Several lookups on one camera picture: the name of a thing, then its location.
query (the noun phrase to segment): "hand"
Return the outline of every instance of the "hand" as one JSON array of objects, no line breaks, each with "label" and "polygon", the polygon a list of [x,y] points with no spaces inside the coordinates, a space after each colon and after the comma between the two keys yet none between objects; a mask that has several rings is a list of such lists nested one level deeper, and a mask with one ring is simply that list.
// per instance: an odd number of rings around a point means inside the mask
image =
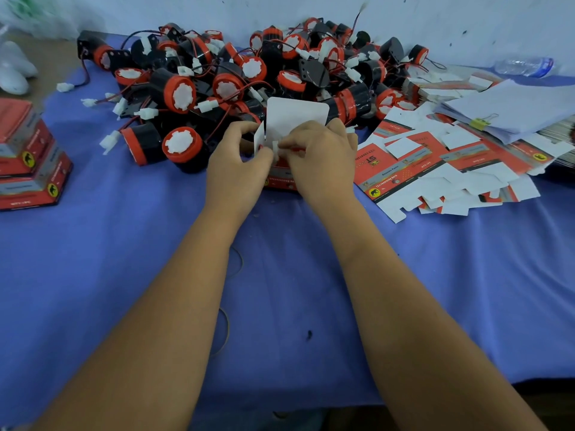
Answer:
[{"label": "hand", "polygon": [[[340,119],[332,119],[326,127],[315,121],[304,122],[278,146],[279,155],[289,163],[299,193],[316,214],[334,202],[355,199],[358,137],[347,134]],[[305,151],[292,151],[292,148],[305,148]]]},{"label": "hand", "polygon": [[274,153],[263,148],[246,163],[240,157],[241,135],[257,130],[255,122],[233,122],[212,153],[206,177],[204,210],[240,228],[254,207],[270,171]]}]

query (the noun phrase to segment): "blue tablecloth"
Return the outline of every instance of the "blue tablecloth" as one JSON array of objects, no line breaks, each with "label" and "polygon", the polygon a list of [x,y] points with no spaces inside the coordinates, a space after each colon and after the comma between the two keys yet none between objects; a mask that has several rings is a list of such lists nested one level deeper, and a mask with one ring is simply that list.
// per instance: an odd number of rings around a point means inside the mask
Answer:
[{"label": "blue tablecloth", "polygon": [[[0,424],[39,415],[204,204],[205,173],[167,161],[140,168],[123,143],[102,155],[99,141],[123,122],[111,104],[81,104],[117,90],[109,73],[91,64],[90,73],[89,86],[46,101],[45,120],[75,164],[60,205],[0,213]],[[511,382],[575,377],[575,191],[536,184],[541,198],[469,217],[413,211],[399,224],[356,190],[400,257]],[[334,250],[301,197],[264,191],[234,245],[245,263],[221,302],[229,342],[210,360],[198,413],[380,402]],[[233,251],[229,263],[237,272]],[[385,274],[379,269],[374,275]],[[214,348],[225,331],[220,318]]]}]

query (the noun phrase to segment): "white wall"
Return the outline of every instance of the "white wall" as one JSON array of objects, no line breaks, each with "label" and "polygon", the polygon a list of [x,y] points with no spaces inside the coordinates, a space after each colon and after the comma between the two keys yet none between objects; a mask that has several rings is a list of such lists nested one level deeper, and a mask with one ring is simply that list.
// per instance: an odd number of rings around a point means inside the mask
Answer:
[{"label": "white wall", "polygon": [[[254,30],[308,16],[352,25],[365,0],[82,0],[100,31],[129,34],[176,22],[246,43]],[[369,0],[357,30],[420,43],[443,63],[488,66],[509,53],[556,57],[575,75],[575,0]]]}]

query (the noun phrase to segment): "yellow circle logo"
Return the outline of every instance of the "yellow circle logo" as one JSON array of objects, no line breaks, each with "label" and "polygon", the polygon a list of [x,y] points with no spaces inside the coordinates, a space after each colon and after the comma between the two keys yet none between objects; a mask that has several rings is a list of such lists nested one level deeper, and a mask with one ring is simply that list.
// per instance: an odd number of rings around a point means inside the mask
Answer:
[{"label": "yellow circle logo", "polygon": [[58,188],[56,187],[56,185],[54,183],[49,183],[48,184],[48,194],[52,197],[55,198],[58,196]]},{"label": "yellow circle logo", "polygon": [[34,165],[36,164],[36,161],[34,160],[34,156],[30,154],[30,152],[25,151],[22,153],[22,160],[24,160],[24,164],[28,167],[28,168],[33,168]]}]

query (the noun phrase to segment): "white plastic bag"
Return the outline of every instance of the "white plastic bag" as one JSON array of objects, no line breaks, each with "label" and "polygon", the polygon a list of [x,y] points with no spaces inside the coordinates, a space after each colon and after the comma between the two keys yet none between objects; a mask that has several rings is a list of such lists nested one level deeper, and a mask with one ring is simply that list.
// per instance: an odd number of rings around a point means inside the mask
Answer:
[{"label": "white plastic bag", "polygon": [[0,23],[39,38],[76,39],[80,17],[75,0],[0,0]]}]

